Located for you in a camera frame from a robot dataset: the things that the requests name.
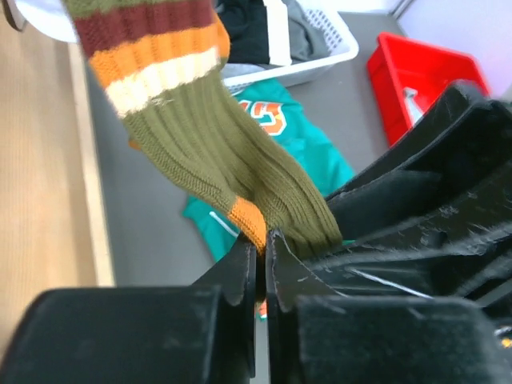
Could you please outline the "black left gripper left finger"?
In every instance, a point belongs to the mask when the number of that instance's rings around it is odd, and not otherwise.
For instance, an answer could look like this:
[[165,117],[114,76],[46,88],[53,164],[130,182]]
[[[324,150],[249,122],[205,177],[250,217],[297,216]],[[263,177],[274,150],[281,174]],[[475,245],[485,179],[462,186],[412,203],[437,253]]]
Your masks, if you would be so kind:
[[247,383],[257,251],[239,238],[188,286],[54,289],[22,316],[4,383]]

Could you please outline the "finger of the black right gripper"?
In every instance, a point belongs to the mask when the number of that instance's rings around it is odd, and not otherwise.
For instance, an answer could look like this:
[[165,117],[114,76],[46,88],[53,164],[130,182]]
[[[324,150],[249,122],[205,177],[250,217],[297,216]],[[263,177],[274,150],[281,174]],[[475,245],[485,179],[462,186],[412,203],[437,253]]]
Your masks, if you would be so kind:
[[511,104],[450,84],[418,123],[326,199],[345,240],[421,217],[511,159]]
[[338,292],[511,304],[511,163],[430,214],[309,261]]

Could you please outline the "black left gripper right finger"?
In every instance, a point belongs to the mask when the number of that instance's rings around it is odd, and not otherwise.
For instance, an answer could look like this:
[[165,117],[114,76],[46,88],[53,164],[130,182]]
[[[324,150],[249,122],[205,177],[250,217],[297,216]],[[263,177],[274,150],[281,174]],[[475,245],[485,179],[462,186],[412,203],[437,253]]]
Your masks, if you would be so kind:
[[266,246],[272,383],[508,383],[494,324],[461,298],[347,297],[290,251]]

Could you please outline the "olive orange striped sock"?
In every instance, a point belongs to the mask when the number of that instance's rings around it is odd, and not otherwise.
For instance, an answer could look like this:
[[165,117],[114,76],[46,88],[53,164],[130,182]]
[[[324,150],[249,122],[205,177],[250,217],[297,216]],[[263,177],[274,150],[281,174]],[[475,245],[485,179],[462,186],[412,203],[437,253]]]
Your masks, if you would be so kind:
[[342,240],[304,169],[224,86],[229,37],[209,1],[67,1],[83,52],[132,144],[176,186],[266,248]]

